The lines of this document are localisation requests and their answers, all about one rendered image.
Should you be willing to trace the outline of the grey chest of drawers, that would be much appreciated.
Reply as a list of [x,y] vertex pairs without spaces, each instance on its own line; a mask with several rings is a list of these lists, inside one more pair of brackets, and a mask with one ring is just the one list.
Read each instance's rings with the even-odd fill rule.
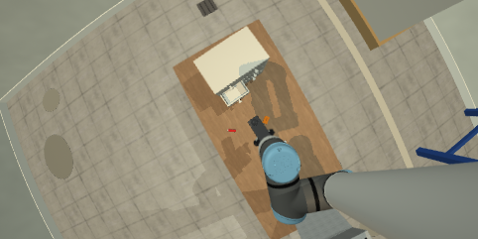
[[[194,60],[196,67],[217,94],[269,56],[246,26]],[[220,96],[221,97],[221,96]]]

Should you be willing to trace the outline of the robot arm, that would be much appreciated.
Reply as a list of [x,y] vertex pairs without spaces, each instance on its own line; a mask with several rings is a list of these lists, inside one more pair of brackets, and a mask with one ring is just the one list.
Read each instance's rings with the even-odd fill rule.
[[299,179],[296,150],[258,116],[248,124],[278,221],[298,224],[334,208],[387,239],[478,239],[478,162]]

